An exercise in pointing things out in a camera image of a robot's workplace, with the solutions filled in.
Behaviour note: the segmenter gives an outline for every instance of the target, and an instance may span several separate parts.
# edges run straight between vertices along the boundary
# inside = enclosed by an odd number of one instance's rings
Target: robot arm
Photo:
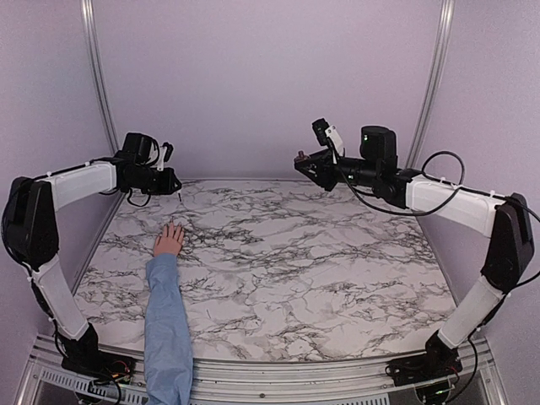
[[[118,357],[98,350],[98,338],[75,303],[58,256],[56,212],[99,192],[172,194],[181,189],[174,170],[164,163],[172,146],[140,133],[128,133],[113,158],[87,162],[76,168],[13,181],[3,214],[3,242],[10,256],[29,269],[29,281],[41,308],[55,322],[66,354],[62,366],[102,378]],[[121,359],[131,364],[129,358]]]
[[[399,170],[396,134],[384,127],[362,128],[360,153],[363,159],[342,156],[343,141],[336,128],[330,127],[324,119],[315,121],[313,130],[319,144],[327,149],[309,156],[300,152],[294,167],[325,190],[331,191],[338,182],[346,182],[351,188],[370,187],[374,197],[395,207],[418,213],[440,207],[433,214],[490,238],[480,278],[441,329],[428,340],[426,354],[396,359],[389,364],[396,385],[447,375],[452,372],[448,371],[450,367],[461,370],[457,347],[494,316],[505,296],[518,284],[534,254],[525,198],[519,194],[501,197],[470,189],[461,189],[454,195],[457,187],[463,187],[430,179],[418,170]]]

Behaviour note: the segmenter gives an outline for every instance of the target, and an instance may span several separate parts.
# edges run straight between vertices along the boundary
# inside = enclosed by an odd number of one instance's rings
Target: human hand
[[[175,228],[175,223],[171,220],[163,227],[163,232],[155,240],[154,257],[162,253],[170,253],[175,256],[180,254],[184,244],[184,229],[181,225]]]

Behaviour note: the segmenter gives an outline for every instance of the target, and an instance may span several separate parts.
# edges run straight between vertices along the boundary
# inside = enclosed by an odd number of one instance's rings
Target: purple wall
[[[79,2],[0,2],[0,201],[16,176],[37,176],[109,154],[97,108]],[[111,200],[59,215],[67,280],[84,259]],[[0,249],[2,403],[13,403],[36,333],[48,330],[24,270]]]
[[[540,213],[540,3],[459,2],[445,72],[423,157],[459,153],[466,183],[520,192]],[[449,160],[434,166],[442,176]],[[442,219],[422,221],[452,291],[462,299],[478,277],[488,241]],[[534,225],[540,238],[540,227]],[[540,270],[533,260],[525,277]],[[510,404],[538,403],[540,282],[518,289],[487,330]]]
[[[179,176],[290,178],[311,123],[398,134],[404,163],[433,55],[440,2],[95,2],[119,134],[171,141]]]

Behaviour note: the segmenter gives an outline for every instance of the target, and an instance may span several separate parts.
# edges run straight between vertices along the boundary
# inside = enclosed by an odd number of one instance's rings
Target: white marble tabletop
[[[181,195],[124,202],[101,241],[76,294],[101,343],[143,350],[145,263],[171,218],[186,228],[178,271],[198,358],[400,353],[455,307],[416,220],[370,211],[346,187],[197,181]]]

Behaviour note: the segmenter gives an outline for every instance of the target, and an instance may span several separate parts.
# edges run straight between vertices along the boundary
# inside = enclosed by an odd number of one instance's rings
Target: blue shirt
[[[176,256],[164,253],[146,266],[150,299],[144,324],[144,377],[148,405],[188,405],[193,353],[178,289]]]

